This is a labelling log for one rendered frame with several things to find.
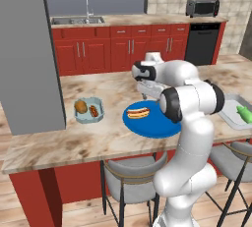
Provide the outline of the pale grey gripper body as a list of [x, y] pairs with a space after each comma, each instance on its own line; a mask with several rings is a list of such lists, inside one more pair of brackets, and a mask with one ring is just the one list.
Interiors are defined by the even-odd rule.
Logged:
[[147, 96], [147, 99], [148, 97], [151, 97], [155, 100], [159, 100], [161, 93], [165, 89], [166, 89], [166, 85], [159, 84], [154, 81], [138, 81], [137, 82], [137, 91], [140, 94], [144, 93]]

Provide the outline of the green vegetable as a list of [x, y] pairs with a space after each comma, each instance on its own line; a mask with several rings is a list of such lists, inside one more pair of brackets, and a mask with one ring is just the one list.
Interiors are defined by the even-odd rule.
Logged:
[[252, 123], [252, 112], [246, 106], [237, 106], [236, 109], [243, 121], [247, 124]]

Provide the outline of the hot dog in bun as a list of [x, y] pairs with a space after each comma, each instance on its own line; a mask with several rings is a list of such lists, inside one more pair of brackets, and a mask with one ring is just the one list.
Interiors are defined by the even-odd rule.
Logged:
[[150, 115], [150, 109], [147, 107], [138, 109], [128, 109], [126, 111], [126, 114], [130, 119], [141, 119]]

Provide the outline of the brown round cooked food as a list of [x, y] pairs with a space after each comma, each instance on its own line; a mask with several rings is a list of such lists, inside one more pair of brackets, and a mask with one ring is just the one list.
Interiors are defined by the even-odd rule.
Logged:
[[88, 111], [87, 103], [84, 100], [78, 100], [75, 102], [75, 109], [77, 112], [84, 114]]

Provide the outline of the steel sink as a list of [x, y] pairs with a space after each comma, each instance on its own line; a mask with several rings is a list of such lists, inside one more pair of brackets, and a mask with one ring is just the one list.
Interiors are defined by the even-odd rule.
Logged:
[[52, 18], [52, 25], [90, 25], [104, 24], [103, 17], [88, 17], [88, 18]]

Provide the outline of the grey tupperware container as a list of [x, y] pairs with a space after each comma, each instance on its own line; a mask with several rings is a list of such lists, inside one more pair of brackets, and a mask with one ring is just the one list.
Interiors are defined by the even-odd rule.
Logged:
[[234, 93], [226, 93], [224, 95], [224, 106], [219, 115], [234, 130], [252, 129], [252, 123], [246, 123], [237, 113], [237, 107], [247, 107], [252, 112], [252, 104], [245, 100], [242, 96]]

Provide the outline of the silver tap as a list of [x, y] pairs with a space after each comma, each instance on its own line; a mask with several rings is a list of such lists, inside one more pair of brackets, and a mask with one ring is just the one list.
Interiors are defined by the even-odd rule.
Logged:
[[91, 12], [89, 10], [89, 0], [86, 0], [86, 12], [87, 12], [86, 22], [87, 22], [87, 24], [89, 24], [91, 17], [94, 16], [94, 11]]

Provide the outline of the large blue plate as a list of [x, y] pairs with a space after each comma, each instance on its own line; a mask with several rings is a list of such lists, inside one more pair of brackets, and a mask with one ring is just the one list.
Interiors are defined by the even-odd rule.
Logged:
[[[129, 110], [148, 108], [149, 115], [142, 118], [130, 118]], [[181, 131], [181, 124], [174, 124], [167, 119], [159, 108], [159, 104], [153, 100], [143, 100], [128, 106], [122, 115], [125, 126], [133, 133], [152, 139], [164, 139], [172, 137]]]

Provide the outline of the red island counter base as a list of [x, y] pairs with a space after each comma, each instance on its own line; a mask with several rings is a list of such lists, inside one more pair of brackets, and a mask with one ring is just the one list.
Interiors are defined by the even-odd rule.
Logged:
[[31, 227], [62, 227], [65, 203], [101, 196], [101, 160], [131, 156], [22, 147], [8, 154], [2, 172], [10, 177]]

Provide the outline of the black toaster oven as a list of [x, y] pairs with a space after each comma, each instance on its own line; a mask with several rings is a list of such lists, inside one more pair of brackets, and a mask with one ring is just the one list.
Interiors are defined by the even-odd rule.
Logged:
[[216, 17], [219, 13], [220, 0], [187, 0], [185, 15], [195, 17]]

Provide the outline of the light blue tupperware container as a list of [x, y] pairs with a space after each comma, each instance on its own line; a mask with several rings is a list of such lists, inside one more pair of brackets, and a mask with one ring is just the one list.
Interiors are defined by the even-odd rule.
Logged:
[[[89, 97], [89, 98], [81, 97], [81, 98], [77, 99], [76, 101], [78, 101], [78, 100], [84, 100], [88, 106], [88, 111], [84, 114], [81, 114], [81, 113], [77, 112], [76, 110], [74, 110], [75, 118], [79, 123], [81, 123], [81, 124], [97, 123], [103, 118], [104, 109], [103, 109], [102, 100], [100, 98], [95, 97], [95, 96]], [[93, 117], [91, 115], [91, 112], [89, 109], [89, 107], [91, 105], [94, 105], [95, 108], [97, 109], [97, 111], [98, 111], [97, 117]]]

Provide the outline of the grey bar stool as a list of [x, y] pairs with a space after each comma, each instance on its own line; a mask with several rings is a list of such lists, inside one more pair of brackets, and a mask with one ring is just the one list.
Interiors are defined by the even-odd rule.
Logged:
[[149, 226], [153, 227], [159, 207], [159, 195], [153, 178], [166, 162], [166, 151], [159, 160], [156, 160], [155, 154], [118, 161], [101, 160], [103, 214], [106, 214], [106, 207], [109, 206], [117, 226], [124, 227], [125, 206], [145, 202], [149, 211]]
[[[223, 143], [222, 145], [214, 146], [210, 154], [210, 159], [227, 179], [224, 190], [227, 191], [230, 184], [233, 183], [233, 188], [224, 208], [221, 208], [209, 193], [206, 193], [209, 199], [221, 211], [217, 227], [222, 226], [227, 216], [241, 212], [245, 212], [245, 216], [241, 223], [241, 227], [245, 227], [252, 214], [252, 202], [247, 203], [239, 186], [241, 183], [252, 183], [252, 143], [250, 140], [246, 140], [245, 142]], [[230, 211], [229, 208], [236, 194], [241, 196], [245, 208]]]

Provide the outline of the black dishwasher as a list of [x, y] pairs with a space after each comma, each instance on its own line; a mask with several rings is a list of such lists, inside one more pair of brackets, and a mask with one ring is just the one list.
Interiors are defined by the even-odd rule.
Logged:
[[211, 65], [220, 23], [201, 23], [190, 26], [185, 60], [195, 66]]

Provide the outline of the red cupboard run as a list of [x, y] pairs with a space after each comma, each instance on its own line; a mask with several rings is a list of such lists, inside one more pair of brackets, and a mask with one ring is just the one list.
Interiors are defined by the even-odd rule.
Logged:
[[[190, 26], [201, 23], [208, 22], [54, 28], [59, 74], [125, 72], [148, 52], [160, 53], [164, 61], [185, 60]], [[217, 62], [225, 28], [225, 22], [212, 23], [220, 23], [220, 30], [211, 65]]]

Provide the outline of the grey fridge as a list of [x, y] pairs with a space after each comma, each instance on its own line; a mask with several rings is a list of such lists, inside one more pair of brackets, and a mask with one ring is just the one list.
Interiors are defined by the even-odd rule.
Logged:
[[0, 103], [14, 136], [66, 128], [46, 0], [0, 0]]

